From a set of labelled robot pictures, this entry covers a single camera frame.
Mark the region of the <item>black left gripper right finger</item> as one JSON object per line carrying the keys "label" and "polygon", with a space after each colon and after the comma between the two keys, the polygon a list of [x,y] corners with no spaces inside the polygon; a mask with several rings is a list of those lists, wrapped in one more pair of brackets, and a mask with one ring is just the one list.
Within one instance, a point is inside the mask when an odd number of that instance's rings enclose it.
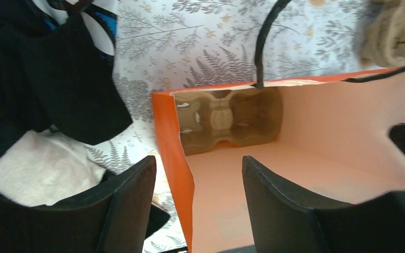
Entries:
{"label": "black left gripper right finger", "polygon": [[334,200],[243,157],[257,252],[405,252],[405,191],[357,205]]}

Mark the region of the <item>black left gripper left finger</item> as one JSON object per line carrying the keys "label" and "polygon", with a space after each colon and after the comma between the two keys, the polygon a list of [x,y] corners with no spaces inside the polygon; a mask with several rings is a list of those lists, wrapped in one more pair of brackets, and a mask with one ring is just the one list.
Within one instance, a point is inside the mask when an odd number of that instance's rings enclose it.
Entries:
{"label": "black left gripper left finger", "polygon": [[142,252],[156,159],[51,206],[28,207],[0,196],[0,252]]}

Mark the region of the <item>orange paper bag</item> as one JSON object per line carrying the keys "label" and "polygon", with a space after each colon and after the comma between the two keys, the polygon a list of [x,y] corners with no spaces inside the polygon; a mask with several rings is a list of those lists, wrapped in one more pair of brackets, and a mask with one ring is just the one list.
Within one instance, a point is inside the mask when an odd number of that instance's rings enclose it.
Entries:
{"label": "orange paper bag", "polygon": [[[405,191],[405,155],[389,138],[405,123],[405,66],[329,76],[264,80],[263,49],[288,1],[277,1],[259,32],[256,82],[193,87],[152,95],[162,164],[190,252],[246,252],[254,245],[243,183],[243,157],[322,196],[357,205]],[[221,142],[185,155],[175,94],[276,88],[283,101],[277,137],[236,147]]]}

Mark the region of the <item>brown cardboard cup carrier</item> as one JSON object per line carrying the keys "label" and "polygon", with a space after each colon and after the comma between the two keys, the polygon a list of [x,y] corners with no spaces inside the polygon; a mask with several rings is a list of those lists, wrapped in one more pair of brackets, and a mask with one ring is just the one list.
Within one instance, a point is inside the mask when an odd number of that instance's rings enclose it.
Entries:
{"label": "brown cardboard cup carrier", "polygon": [[185,155],[209,152],[221,142],[266,144],[281,129],[283,101],[276,88],[182,92],[174,98]]}

